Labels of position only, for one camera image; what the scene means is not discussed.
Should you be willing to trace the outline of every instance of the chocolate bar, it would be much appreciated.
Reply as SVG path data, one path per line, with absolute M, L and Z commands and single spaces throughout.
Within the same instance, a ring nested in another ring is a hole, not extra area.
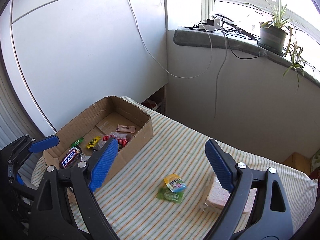
M 79 147 L 72 147 L 60 162 L 60 167 L 65 169 L 71 166 L 80 157 L 80 153 L 81 149 Z

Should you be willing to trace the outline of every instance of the yellow candy wrapper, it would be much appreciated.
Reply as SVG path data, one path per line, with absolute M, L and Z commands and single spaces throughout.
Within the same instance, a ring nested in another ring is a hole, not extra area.
M 88 144 L 87 144 L 87 148 L 93 148 L 95 147 L 95 145 L 98 143 L 98 141 L 101 139 L 100 136 L 96 136 L 95 138 L 93 138 Z
M 187 185 L 177 174 L 170 174 L 166 176 L 163 180 L 164 183 L 167 185 L 168 189 L 172 192 L 181 192 L 187 187 Z

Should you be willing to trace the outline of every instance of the plant pot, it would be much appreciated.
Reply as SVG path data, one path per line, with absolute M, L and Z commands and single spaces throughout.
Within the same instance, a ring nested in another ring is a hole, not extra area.
M 259 45 L 273 53 L 283 56 L 284 40 L 287 33 L 284 30 L 279 29 L 271 25 L 269 28 L 260 28 L 260 40 Z

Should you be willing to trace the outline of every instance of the windowsill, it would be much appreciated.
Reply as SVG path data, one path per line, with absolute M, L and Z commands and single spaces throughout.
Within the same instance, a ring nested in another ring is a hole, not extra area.
M 212 48 L 214 49 L 224 49 L 225 48 L 225 41 L 222 33 L 209 33 L 212 42 Z M 259 55 L 260 57 L 266 57 L 268 60 L 275 62 L 279 65 L 284 67 L 290 67 L 291 62 L 281 57 L 277 54 L 274 54 L 271 51 L 268 51 L 262 47 L 257 46 L 256 41 L 245 40 L 240 37 L 228 36 L 229 43 L 232 50 L 239 50 L 254 56 Z M 196 30 L 189 30 L 187 28 L 184 29 L 177 29 L 174 32 L 173 42 L 179 46 L 189 46 L 189 47 L 203 47 L 203 48 L 210 48 L 210 40 L 208 39 L 208 34 L 202 31 Z M 313 79 L 309 73 L 304 72 L 304 77 L 310 80 L 313 84 L 320 87 L 320 82 L 316 79 Z

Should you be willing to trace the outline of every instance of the green snack packet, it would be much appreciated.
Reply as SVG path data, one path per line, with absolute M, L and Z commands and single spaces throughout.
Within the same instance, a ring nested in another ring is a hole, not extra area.
M 157 198 L 180 204 L 183 200 L 183 192 L 172 192 L 167 186 L 159 188 Z
M 80 139 L 76 140 L 75 142 L 73 142 L 71 144 L 71 148 L 74 147 L 74 146 L 77 146 L 78 144 L 80 144 L 81 142 L 83 141 L 83 137 L 81 137 Z

